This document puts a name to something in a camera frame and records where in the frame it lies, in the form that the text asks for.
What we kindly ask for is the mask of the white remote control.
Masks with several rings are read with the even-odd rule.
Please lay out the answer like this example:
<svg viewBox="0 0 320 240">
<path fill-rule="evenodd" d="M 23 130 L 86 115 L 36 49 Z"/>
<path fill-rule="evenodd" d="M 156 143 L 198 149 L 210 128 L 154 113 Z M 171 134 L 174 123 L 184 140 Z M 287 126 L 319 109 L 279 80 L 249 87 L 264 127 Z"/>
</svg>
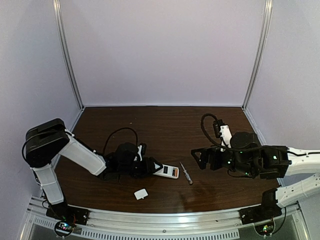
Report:
<svg viewBox="0 0 320 240">
<path fill-rule="evenodd" d="M 173 178 L 173 168 L 178 168 L 178 167 L 163 164 L 163 173 L 154 173 L 153 175 L 156 175 L 159 177 L 165 177 L 165 178 L 169 178 L 169 179 L 174 179 Z"/>
</svg>

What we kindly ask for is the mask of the white battery cover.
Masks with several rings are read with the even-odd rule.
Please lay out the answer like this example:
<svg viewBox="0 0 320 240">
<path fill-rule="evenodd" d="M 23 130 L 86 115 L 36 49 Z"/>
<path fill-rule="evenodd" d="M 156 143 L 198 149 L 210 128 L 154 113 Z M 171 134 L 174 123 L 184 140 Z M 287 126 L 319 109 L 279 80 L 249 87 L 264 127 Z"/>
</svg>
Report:
<svg viewBox="0 0 320 240">
<path fill-rule="evenodd" d="M 134 196 L 135 196 L 137 201 L 146 198 L 148 195 L 149 194 L 148 194 L 148 192 L 147 192 L 147 190 L 145 188 L 134 192 Z"/>
</svg>

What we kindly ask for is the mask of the clear handle screwdriver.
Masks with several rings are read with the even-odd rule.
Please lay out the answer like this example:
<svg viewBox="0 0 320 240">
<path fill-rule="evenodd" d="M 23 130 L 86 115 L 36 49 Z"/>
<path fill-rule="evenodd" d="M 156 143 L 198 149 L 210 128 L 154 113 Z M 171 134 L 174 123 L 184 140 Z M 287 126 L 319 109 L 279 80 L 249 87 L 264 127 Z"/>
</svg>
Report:
<svg viewBox="0 0 320 240">
<path fill-rule="evenodd" d="M 182 167 L 183 173 L 184 173 L 184 175 L 185 175 L 185 177 L 186 177 L 186 179 L 188 181 L 188 184 L 192 185 L 193 184 L 193 180 L 191 179 L 188 171 L 186 170 L 186 168 L 185 168 L 185 166 L 183 165 L 182 162 L 180 162 L 180 166 Z"/>
</svg>

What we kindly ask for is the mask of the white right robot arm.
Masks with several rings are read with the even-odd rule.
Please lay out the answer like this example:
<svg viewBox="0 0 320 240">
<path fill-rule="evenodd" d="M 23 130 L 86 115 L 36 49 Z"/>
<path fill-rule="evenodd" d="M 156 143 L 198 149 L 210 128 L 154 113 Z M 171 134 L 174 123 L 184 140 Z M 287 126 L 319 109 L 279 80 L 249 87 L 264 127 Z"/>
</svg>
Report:
<svg viewBox="0 0 320 240">
<path fill-rule="evenodd" d="M 261 145 L 255 133 L 237 132 L 229 140 L 229 147 L 214 144 L 191 150 L 200 169 L 207 164 L 212 171 L 226 168 L 244 178 L 272 180 L 298 174 L 311 176 L 289 186 L 265 191 L 264 207 L 284 208 L 298 200 L 320 192 L 320 152 L 285 145 Z"/>
</svg>

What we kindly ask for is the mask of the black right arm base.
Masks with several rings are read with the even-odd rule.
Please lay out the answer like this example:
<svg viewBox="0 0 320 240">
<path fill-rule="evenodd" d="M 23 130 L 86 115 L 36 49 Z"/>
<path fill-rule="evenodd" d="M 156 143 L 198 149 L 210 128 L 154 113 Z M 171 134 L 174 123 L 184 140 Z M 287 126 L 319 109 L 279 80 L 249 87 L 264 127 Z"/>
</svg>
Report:
<svg viewBox="0 0 320 240">
<path fill-rule="evenodd" d="M 282 215 L 282 209 L 276 203 L 242 208 L 238 212 L 243 225 L 266 221 Z"/>
</svg>

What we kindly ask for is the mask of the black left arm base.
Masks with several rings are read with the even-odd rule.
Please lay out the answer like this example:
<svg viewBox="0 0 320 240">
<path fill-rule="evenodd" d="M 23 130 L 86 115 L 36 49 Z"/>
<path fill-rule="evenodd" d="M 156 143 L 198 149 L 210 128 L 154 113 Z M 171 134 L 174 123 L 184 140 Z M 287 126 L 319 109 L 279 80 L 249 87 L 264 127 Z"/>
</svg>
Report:
<svg viewBox="0 0 320 240">
<path fill-rule="evenodd" d="M 66 221 L 75 225 L 86 225 L 90 211 L 85 208 L 69 206 L 65 204 L 50 205 L 46 216 L 56 220 Z"/>
</svg>

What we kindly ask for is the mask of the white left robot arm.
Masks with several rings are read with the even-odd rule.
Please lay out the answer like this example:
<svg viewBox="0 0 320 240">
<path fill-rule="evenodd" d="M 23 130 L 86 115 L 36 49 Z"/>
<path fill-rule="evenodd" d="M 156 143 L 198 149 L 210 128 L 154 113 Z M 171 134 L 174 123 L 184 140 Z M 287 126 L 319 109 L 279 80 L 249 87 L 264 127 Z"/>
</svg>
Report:
<svg viewBox="0 0 320 240">
<path fill-rule="evenodd" d="M 56 156 L 71 160 L 104 181 L 120 175 L 144 178 L 163 169 L 163 165 L 155 158 L 145 156 L 146 147 L 144 143 L 137 145 L 125 142 L 114 152 L 103 155 L 78 140 L 66 128 L 64 121 L 56 118 L 29 129 L 21 151 L 48 202 L 55 206 L 66 203 L 52 166 Z"/>
</svg>

